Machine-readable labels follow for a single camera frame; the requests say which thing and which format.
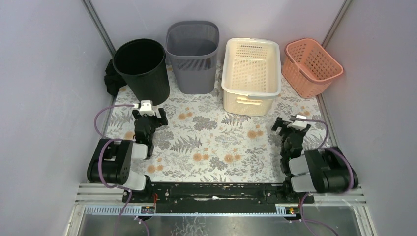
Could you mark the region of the cream plastic laundry basket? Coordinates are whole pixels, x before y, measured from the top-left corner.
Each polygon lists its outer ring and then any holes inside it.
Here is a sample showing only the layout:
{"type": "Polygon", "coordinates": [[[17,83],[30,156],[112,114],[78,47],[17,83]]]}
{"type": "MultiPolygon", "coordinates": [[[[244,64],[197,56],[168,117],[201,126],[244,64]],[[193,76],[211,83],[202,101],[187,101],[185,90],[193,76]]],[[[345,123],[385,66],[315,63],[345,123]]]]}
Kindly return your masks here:
{"type": "Polygon", "coordinates": [[[228,113],[245,116],[265,116],[275,99],[253,100],[241,94],[223,91],[223,107],[228,113]]]}

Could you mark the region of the white perforated plastic basket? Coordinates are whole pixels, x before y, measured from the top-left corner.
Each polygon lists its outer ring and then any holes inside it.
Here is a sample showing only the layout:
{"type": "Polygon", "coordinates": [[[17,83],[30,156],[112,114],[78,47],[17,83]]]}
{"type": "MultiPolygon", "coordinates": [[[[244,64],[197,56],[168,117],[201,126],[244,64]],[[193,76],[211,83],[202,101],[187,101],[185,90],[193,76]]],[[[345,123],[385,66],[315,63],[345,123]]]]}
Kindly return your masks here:
{"type": "Polygon", "coordinates": [[[229,39],[221,86],[226,92],[252,100],[276,98],[281,92],[279,45],[265,39],[229,39]]]}

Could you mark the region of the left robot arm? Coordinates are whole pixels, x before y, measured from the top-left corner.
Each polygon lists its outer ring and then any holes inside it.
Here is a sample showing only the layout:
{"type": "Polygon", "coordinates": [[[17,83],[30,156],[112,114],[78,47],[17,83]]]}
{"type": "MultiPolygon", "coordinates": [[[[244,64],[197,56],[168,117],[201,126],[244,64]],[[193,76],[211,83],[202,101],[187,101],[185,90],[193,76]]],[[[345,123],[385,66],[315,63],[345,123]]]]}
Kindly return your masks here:
{"type": "Polygon", "coordinates": [[[87,168],[87,179],[94,183],[106,182],[111,188],[126,184],[132,158],[150,159],[156,129],[168,125],[164,109],[158,111],[159,117],[132,111],[135,118],[133,140],[101,138],[87,168]]]}

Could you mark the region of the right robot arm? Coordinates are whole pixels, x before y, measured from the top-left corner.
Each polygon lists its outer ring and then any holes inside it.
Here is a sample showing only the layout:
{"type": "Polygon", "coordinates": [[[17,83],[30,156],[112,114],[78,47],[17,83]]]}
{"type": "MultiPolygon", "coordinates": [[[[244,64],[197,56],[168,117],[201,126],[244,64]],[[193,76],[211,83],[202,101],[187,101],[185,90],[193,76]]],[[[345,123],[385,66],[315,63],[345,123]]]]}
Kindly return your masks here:
{"type": "Polygon", "coordinates": [[[287,176],[282,196],[290,203],[304,192],[344,193],[359,185],[357,174],[339,147],[324,147],[322,141],[316,149],[304,149],[311,122],[302,115],[291,116],[289,121],[277,117],[271,128],[281,137],[280,167],[287,176]]]}

